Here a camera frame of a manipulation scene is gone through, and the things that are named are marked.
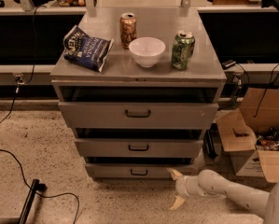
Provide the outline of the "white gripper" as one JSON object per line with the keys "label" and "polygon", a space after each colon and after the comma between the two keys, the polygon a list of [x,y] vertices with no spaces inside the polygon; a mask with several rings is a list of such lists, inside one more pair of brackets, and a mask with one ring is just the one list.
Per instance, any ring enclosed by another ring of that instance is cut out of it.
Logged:
{"label": "white gripper", "polygon": [[174,203],[170,207],[171,210],[178,209],[185,202],[184,198],[201,194],[196,175],[182,175],[174,168],[168,168],[167,171],[175,181],[176,192],[179,194],[174,196]]}

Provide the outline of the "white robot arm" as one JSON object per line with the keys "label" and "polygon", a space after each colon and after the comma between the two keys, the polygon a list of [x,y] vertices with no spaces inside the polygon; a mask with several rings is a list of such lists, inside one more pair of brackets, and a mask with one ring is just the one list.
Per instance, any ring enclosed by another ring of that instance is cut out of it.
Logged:
{"label": "white robot arm", "polygon": [[270,192],[231,182],[212,170],[202,170],[197,175],[183,175],[168,168],[175,181],[175,210],[192,196],[203,198],[226,197],[249,212],[261,217],[263,224],[279,224],[279,182]]}

